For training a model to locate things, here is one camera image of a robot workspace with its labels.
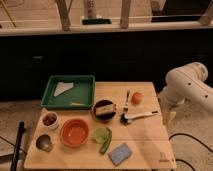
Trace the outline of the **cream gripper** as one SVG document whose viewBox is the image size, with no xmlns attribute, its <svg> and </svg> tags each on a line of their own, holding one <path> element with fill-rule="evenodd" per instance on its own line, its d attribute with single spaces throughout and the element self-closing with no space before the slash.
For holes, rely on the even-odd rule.
<svg viewBox="0 0 213 171">
<path fill-rule="evenodd" d="M 161 112 L 163 116 L 163 124 L 168 125 L 169 120 L 170 120 L 170 123 L 174 120 L 177 112 L 172 110 L 172 106 L 166 101 L 162 93 L 158 95 L 158 100 L 159 100 L 159 104 L 160 104 Z"/>
</svg>

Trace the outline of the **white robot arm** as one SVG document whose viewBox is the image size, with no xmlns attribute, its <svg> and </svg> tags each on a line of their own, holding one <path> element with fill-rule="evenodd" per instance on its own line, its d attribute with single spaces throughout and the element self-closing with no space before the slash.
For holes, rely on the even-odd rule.
<svg viewBox="0 0 213 171">
<path fill-rule="evenodd" d="M 206 66 L 192 62 L 171 69 L 165 76 L 166 86 L 158 94 L 163 124 L 167 126 L 175 117 L 173 108 L 186 99 L 191 100 L 213 115 L 213 87 L 205 84 L 208 78 Z"/>
</svg>

